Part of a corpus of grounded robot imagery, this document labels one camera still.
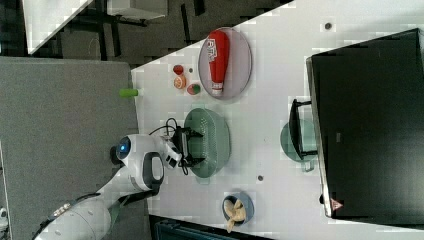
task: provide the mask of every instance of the cup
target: cup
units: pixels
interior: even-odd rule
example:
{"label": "cup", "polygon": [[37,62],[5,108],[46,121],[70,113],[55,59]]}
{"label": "cup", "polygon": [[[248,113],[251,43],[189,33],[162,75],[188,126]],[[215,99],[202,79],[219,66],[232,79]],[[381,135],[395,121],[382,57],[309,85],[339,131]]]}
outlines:
{"label": "cup", "polygon": [[[304,151],[313,151],[317,149],[315,140],[314,125],[310,121],[300,119],[300,126],[302,131],[302,143]],[[302,166],[303,172],[310,172],[314,170],[314,162],[317,158],[316,155],[307,155],[303,159],[297,154],[290,136],[289,123],[287,123],[280,134],[280,144],[284,153],[293,161],[298,162]]]}

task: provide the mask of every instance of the warning label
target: warning label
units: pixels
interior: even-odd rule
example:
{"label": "warning label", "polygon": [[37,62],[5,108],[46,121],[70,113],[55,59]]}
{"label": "warning label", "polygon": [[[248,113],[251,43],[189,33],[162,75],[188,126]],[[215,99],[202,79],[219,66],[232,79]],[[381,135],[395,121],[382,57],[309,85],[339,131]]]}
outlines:
{"label": "warning label", "polygon": [[337,211],[339,208],[343,207],[343,204],[337,202],[336,200],[332,198],[330,199],[330,202],[331,202],[331,208],[333,209],[333,211]]}

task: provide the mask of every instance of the blue bowl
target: blue bowl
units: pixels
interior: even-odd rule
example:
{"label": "blue bowl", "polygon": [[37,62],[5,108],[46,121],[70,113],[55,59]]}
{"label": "blue bowl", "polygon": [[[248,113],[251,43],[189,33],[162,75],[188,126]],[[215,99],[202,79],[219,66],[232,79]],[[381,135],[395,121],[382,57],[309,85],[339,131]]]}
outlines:
{"label": "blue bowl", "polygon": [[230,200],[233,204],[235,204],[238,199],[240,199],[241,203],[243,204],[243,207],[246,209],[246,219],[244,219],[244,221],[242,222],[235,222],[234,226],[240,226],[249,222],[249,220],[252,219],[253,214],[255,213],[255,208],[253,207],[252,199],[250,199],[250,197],[246,193],[234,193],[228,195],[224,198],[224,201],[222,201],[222,212],[224,213],[224,217],[227,221],[230,219],[230,217],[225,213],[224,202],[225,200]]}

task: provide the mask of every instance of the floor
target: floor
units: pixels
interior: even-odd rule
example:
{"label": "floor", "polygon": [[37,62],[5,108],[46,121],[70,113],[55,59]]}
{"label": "floor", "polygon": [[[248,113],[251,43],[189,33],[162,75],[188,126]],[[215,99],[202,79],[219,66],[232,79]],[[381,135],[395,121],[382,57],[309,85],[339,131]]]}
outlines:
{"label": "floor", "polygon": [[[149,20],[146,27],[118,25],[120,56],[113,56],[111,26],[105,24],[107,60],[127,62],[135,68],[202,40],[216,28],[235,26],[287,2],[290,1],[204,0],[205,11],[196,16],[193,0],[168,1],[168,16]],[[186,27],[183,8],[186,12]],[[100,59],[96,33],[75,31],[67,27],[59,34],[63,58]],[[50,44],[53,47],[57,45],[54,41]]]}

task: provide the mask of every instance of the bowl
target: bowl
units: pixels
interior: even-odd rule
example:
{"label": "bowl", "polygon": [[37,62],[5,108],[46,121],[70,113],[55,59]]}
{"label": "bowl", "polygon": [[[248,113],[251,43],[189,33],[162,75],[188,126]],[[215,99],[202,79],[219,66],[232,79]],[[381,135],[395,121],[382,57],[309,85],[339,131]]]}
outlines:
{"label": "bowl", "polygon": [[230,133],[225,119],[216,112],[195,108],[189,112],[184,127],[203,135],[188,141],[189,152],[194,158],[204,158],[191,171],[199,178],[209,178],[228,162],[231,153]]}
{"label": "bowl", "polygon": [[241,203],[243,204],[243,207],[246,209],[246,219],[244,219],[244,221],[235,222],[234,226],[241,226],[249,222],[255,213],[255,208],[253,206],[252,199],[246,193],[233,193],[231,195],[226,196],[224,198],[224,201],[222,201],[222,213],[224,214],[224,217],[227,221],[230,219],[230,217],[225,213],[224,202],[225,200],[230,200],[233,204],[235,204],[238,199],[240,199]]}

